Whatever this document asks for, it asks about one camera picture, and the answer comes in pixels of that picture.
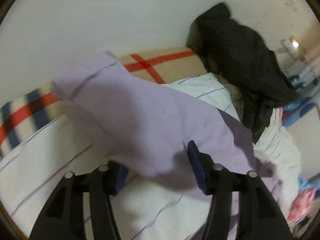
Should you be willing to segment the pink red checked cloth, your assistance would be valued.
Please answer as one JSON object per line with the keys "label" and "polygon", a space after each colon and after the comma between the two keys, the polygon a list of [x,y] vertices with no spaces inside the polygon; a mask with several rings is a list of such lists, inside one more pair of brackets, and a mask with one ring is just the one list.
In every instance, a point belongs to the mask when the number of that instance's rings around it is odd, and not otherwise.
{"label": "pink red checked cloth", "polygon": [[316,189],[309,188],[302,191],[292,202],[291,209],[286,221],[290,223],[298,222],[306,217],[312,207]]}

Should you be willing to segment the blue patterned curtain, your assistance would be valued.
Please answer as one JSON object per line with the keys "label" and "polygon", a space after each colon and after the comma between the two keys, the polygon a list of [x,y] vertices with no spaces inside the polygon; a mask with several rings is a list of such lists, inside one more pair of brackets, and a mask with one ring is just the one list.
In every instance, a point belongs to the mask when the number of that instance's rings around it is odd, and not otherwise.
{"label": "blue patterned curtain", "polygon": [[283,107],[282,124],[290,127],[319,105],[319,76],[303,61],[285,70],[285,75],[297,93],[297,98]]}

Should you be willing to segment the black jacket pile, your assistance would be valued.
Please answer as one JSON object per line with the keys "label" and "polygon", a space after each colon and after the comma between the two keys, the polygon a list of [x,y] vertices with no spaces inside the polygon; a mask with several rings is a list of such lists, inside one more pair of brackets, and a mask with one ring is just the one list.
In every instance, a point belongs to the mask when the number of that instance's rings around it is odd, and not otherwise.
{"label": "black jacket pile", "polygon": [[232,19],[226,3],[219,3],[191,24],[187,47],[208,72],[221,74],[240,90],[242,123],[258,142],[270,124],[273,109],[297,99],[292,83],[281,71],[276,55],[253,29]]}

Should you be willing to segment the lavender large garment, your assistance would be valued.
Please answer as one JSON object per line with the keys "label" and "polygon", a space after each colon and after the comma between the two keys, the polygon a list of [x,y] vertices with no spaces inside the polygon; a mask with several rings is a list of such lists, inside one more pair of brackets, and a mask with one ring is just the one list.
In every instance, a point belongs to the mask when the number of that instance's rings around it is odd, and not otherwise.
{"label": "lavender large garment", "polygon": [[204,224],[210,197],[197,185],[189,141],[232,172],[256,170],[272,196],[281,195],[233,106],[135,77],[111,53],[55,78],[52,93],[100,153],[139,174],[114,200],[123,239],[185,239]]}

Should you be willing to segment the light blue cloth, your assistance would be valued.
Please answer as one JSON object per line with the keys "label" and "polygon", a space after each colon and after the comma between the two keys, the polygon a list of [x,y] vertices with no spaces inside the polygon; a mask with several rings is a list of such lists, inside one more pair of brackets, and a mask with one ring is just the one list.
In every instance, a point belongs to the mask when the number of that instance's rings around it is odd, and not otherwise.
{"label": "light blue cloth", "polygon": [[298,177],[298,187],[299,191],[304,191],[306,189],[312,188],[312,186],[308,183],[308,181],[304,178],[304,176]]}

